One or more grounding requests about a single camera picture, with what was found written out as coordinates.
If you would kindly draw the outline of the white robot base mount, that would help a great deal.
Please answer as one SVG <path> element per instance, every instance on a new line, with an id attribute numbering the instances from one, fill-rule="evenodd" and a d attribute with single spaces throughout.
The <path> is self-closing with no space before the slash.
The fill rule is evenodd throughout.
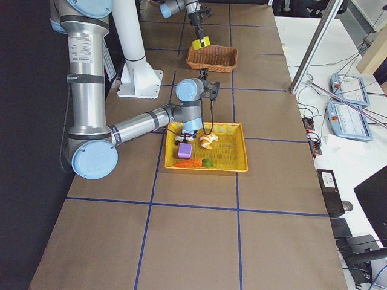
<path id="1" fill-rule="evenodd" d="M 146 59 L 134 1 L 114 1 L 112 16 L 125 58 L 118 96 L 156 99 L 163 72 L 154 70 Z"/>

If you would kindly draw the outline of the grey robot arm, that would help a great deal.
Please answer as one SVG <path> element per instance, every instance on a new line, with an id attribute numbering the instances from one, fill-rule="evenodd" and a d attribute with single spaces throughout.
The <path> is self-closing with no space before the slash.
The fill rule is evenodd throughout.
<path id="1" fill-rule="evenodd" d="M 123 51 L 120 96 L 157 98 L 163 72 L 146 60 L 137 6 L 134 1 L 51 1 L 51 26 L 66 34 L 70 71 L 69 96 L 73 100 L 73 126 L 68 131 L 67 161 L 86 179 L 109 175 L 117 165 L 116 147 L 166 127 L 183 124 L 181 137 L 193 139 L 203 128 L 203 98 L 215 100 L 220 84 L 209 82 L 202 69 L 197 78 L 176 87 L 178 104 L 166 104 L 108 126 L 105 116 L 105 36 L 113 20 Z"/>
<path id="2" fill-rule="evenodd" d="M 195 27 L 197 39 L 204 42 L 204 30 L 201 26 L 204 18 L 209 18 L 213 15 L 213 11 L 209 7 L 202 6 L 199 1 L 194 0 L 170 0 L 165 1 L 160 6 L 160 11 L 164 18 L 186 10 L 190 24 Z"/>

